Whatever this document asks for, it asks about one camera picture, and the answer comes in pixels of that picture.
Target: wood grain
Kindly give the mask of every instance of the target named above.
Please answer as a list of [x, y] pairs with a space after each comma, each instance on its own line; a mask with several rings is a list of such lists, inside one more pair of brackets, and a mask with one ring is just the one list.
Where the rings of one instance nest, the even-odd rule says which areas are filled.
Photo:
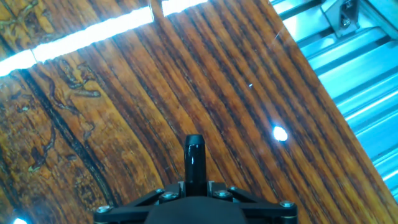
[[[32, 4], [1, 2], [2, 21]], [[267, 1], [212, 0], [167, 17], [159, 1], [33, 3], [30, 20], [0, 30], [3, 58], [144, 6], [154, 22], [0, 78], [0, 222], [13, 209], [35, 223], [92, 222], [101, 204], [182, 180], [183, 140], [200, 133], [209, 179], [291, 200], [301, 223], [398, 223]]]

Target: wooden table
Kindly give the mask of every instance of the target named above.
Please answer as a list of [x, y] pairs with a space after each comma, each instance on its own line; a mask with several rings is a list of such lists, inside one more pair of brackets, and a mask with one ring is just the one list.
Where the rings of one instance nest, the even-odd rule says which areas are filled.
[[209, 179], [291, 200], [300, 223], [398, 223], [271, 4], [202, 2], [1, 0], [1, 60], [133, 10], [153, 22], [0, 78], [0, 222], [90, 223], [182, 180], [200, 133]]

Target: dark wood grain stripe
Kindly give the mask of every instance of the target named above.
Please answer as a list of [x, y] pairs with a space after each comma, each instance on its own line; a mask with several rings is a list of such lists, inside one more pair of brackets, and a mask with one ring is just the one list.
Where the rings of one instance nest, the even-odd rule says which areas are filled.
[[[274, 61], [274, 63], [279, 67], [280, 73], [283, 74], [285, 71], [282, 71], [282, 70], [280, 69], [280, 65], [279, 65], [277, 62]], [[290, 97], [288, 97], [288, 96], [286, 96], [286, 95], [284, 94], [284, 98], [285, 98], [285, 99], [289, 99]], [[312, 159], [311, 159], [311, 158], [308, 158], [308, 157], [313, 157], [313, 155], [308, 155], [308, 153], [306, 153], [306, 157], [307, 157], [307, 159], [308, 159], [309, 161], [311, 161]], [[346, 217], [345, 211], [344, 211], [343, 209], [341, 209], [341, 208], [340, 208], [340, 211], [342, 212], [343, 216]]]
[[89, 170], [90, 174], [100, 187], [108, 205], [117, 207], [118, 203], [114, 198], [111, 189], [109, 188], [109, 184], [83, 145], [73, 135], [72, 131], [68, 127], [68, 124], [65, 122], [65, 120], [63, 120], [58, 111], [52, 107], [50, 100], [45, 96], [45, 93], [40, 89], [39, 85], [32, 78], [31, 74], [27, 70], [20, 70], [20, 73], [34, 95], [37, 97], [37, 99], [39, 99], [43, 109], [51, 118], [54, 126], [60, 132], [61, 136], [83, 161], [85, 167]]
[[[269, 24], [270, 24], [270, 26], [274, 29], [274, 31], [276, 31], [275, 28], [274, 28], [274, 26], [273, 26], [270, 22], [269, 22]], [[278, 36], [276, 39], [281, 43], [281, 46], [283, 46], [283, 48], [286, 50], [286, 52], [290, 52], [290, 49], [289, 49], [288, 47], [286, 47], [284, 44], [282, 44], [283, 41], [281, 40], [280, 36]], [[290, 60], [291, 60], [292, 63], [294, 64], [295, 68], [297, 69], [298, 73], [299, 73], [300, 76], [302, 77], [303, 81], [307, 84], [308, 89], [309, 89], [309, 90], [312, 90], [312, 91], [316, 91], [316, 88], [314, 88], [313, 85], [309, 84], [308, 80], [306, 79], [306, 76], [303, 75], [303, 71], [302, 71], [301, 67], [298, 66], [296, 62], [294, 62], [294, 59], [292, 58], [291, 54], [287, 54], [287, 55], [289, 56]], [[295, 89], [297, 88], [295, 85], [291, 85], [290, 87], [291, 87], [293, 90], [295, 90]], [[313, 94], [313, 96], [317, 99], [319, 105], [322, 105], [322, 109], [323, 109], [324, 111], [329, 111], [327, 108], [325, 108], [325, 105], [320, 101], [320, 99], [319, 99], [319, 97], [318, 97], [317, 94]], [[309, 114], [311, 114], [310, 110], [309, 110], [307, 107], [305, 107], [305, 109], [307, 110], [307, 112], [308, 112]], [[329, 113], [327, 113], [327, 115], [328, 115], [328, 118], [330, 119], [330, 121], [335, 125], [335, 129], [339, 132], [339, 135], [340, 135], [341, 137], [345, 136], [345, 135], [342, 134], [341, 131], [340, 131], [340, 129], [343, 129], [343, 127], [341, 127], [341, 126], [340, 126], [340, 127], [337, 127], [337, 126], [336, 126], [336, 123], [335, 123], [334, 121], [331, 120], [331, 119], [332, 119], [332, 118], [331, 118], [331, 115], [330, 115]], [[324, 130], [323, 130], [322, 128], [318, 128], [318, 129], [322, 132], [323, 135], [325, 135], [325, 132], [324, 132]], [[347, 144], [347, 143], [346, 143], [346, 146], [347, 146], [349, 149], [351, 149], [351, 148], [353, 147], [352, 144]], [[375, 189], [375, 192], [376, 192], [377, 194], [379, 194], [379, 193], [380, 193], [380, 189]]]

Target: black plastic part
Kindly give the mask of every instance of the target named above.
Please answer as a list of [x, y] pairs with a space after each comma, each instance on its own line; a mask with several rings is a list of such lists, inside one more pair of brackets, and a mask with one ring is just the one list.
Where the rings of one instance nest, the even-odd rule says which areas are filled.
[[159, 199], [159, 195], [161, 193], [157, 193], [155, 190], [149, 192], [148, 194], [144, 195], [143, 197], [127, 204], [127, 207], [136, 207], [136, 206], [144, 206], [144, 205], [152, 205]]
[[227, 190], [226, 185], [224, 183], [212, 183], [211, 185], [211, 196], [213, 198], [217, 198], [220, 200], [225, 200], [225, 201], [229, 201], [232, 202], [233, 201], [233, 195], [231, 194], [229, 197], [219, 197], [217, 196], [217, 191], [220, 190]]
[[106, 213], [94, 213], [95, 223], [144, 222], [155, 205], [119, 207]]
[[209, 197], [186, 197], [168, 202], [148, 214], [145, 224], [247, 224], [242, 210], [232, 202]]
[[149, 192], [145, 196], [119, 208], [114, 208], [106, 213], [94, 213], [94, 222], [143, 222], [145, 221], [152, 204], [158, 201], [159, 196], [163, 192], [156, 192], [155, 190]]
[[277, 219], [277, 223], [280, 223], [280, 224], [298, 224], [299, 223], [299, 219], [297, 218], [297, 216], [295, 216], [295, 217], [279, 217]]
[[171, 202], [174, 200], [177, 200], [179, 198], [181, 198], [181, 186], [180, 184], [171, 184], [171, 185], [167, 185], [165, 188], [165, 192], [173, 192], [175, 194], [177, 194], [176, 197], [167, 199], [167, 198], [163, 198], [162, 196], [159, 197], [159, 203], [166, 203], [166, 202]]
[[247, 217], [295, 217], [297, 216], [297, 206], [284, 208], [273, 203], [238, 203], [243, 213]]
[[188, 135], [184, 147], [185, 194], [207, 196], [205, 140], [200, 134]]

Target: black cylindrical post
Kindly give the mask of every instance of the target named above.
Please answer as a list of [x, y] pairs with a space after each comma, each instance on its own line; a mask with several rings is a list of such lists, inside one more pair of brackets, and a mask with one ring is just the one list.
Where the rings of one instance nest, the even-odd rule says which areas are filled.
[[188, 135], [184, 147], [186, 196], [207, 196], [205, 140]]

